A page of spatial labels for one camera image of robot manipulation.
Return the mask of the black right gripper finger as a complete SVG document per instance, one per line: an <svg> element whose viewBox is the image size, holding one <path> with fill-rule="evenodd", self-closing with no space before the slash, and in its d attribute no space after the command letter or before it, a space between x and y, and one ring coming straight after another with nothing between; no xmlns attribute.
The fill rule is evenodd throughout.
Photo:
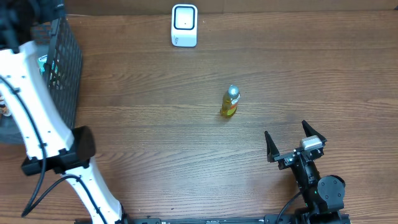
<svg viewBox="0 0 398 224"><path fill-rule="evenodd" d="M275 158L280 156L279 150L276 147L275 143L273 142L269 132L265 131L264 135L265 135L265 139L266 139L267 161L275 162Z"/></svg>
<svg viewBox="0 0 398 224"><path fill-rule="evenodd" d="M318 131L313 129L305 120L302 121L302 126L303 130L305 131L306 137L317 136L323 144L326 143L326 138Z"/></svg>

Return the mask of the yellow liquid bottle silver cap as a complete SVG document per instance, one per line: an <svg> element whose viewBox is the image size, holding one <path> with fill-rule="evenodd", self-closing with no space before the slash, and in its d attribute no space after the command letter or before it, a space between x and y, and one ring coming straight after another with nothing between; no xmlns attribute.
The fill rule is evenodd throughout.
<svg viewBox="0 0 398 224"><path fill-rule="evenodd" d="M220 109L222 117L230 118L235 114L240 98L241 95L239 88L236 85L230 85L226 93L223 95Z"/></svg>

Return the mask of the teal white tissue pack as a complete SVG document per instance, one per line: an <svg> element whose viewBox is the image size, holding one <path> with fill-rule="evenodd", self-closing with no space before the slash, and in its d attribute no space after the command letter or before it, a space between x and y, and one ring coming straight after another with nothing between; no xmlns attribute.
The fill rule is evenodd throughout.
<svg viewBox="0 0 398 224"><path fill-rule="evenodd" d="M47 57L48 55L43 55L38 58L39 71L41 75L44 75L45 73L45 63L47 62ZM52 62L52 70L54 70L55 72L57 72L58 70L57 66L55 65L55 62Z"/></svg>

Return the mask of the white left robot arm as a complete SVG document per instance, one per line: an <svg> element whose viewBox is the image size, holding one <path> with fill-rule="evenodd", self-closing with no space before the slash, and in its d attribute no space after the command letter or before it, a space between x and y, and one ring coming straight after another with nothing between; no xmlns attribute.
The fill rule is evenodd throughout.
<svg viewBox="0 0 398 224"><path fill-rule="evenodd" d="M87 126L70 129L65 124L39 71L31 28L62 12L53 1L1 1L1 96L24 138L22 170L40 175L21 216L66 180L92 223L127 223L128 215L96 164L93 133Z"/></svg>

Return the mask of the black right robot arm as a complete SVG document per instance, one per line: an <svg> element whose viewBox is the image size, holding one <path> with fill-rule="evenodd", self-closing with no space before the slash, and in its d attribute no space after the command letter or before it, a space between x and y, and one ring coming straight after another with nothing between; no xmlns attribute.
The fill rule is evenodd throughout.
<svg viewBox="0 0 398 224"><path fill-rule="evenodd" d="M297 224L347 224L349 215L340 213L344 208L345 181L337 175L321 177L315 159L324 155L327 139L302 121L306 137L298 148L280 154L271 135L264 132L267 161L277 162L280 170L290 168L299 192L293 196L277 215L266 215L265 223Z"/></svg>

